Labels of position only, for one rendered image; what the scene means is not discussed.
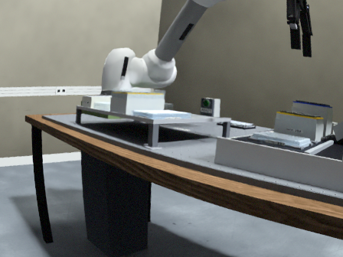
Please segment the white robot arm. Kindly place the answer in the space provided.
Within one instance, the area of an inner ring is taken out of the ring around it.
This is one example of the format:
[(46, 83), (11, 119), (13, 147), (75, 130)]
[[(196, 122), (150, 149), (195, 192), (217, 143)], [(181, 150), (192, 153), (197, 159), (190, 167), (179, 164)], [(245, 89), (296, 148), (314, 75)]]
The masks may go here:
[(111, 96), (111, 88), (159, 89), (171, 85), (177, 74), (174, 56), (207, 8), (223, 1), (187, 0), (157, 48), (140, 59), (129, 48), (113, 49), (104, 63), (98, 96)]

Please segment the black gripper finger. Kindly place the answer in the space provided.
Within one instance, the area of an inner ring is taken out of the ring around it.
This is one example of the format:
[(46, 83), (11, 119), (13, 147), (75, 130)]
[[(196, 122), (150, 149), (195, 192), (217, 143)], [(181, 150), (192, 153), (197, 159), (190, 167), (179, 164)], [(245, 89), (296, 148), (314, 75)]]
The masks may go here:
[[(309, 13), (309, 4), (304, 0), (304, 10), (300, 10), (300, 23), (302, 27), (302, 52), (304, 57), (312, 57), (311, 35), (312, 26)], [(308, 15), (308, 16), (307, 16)]]
[(286, 18), (290, 25), (291, 49), (301, 50), (299, 16), (303, 0), (286, 0)]

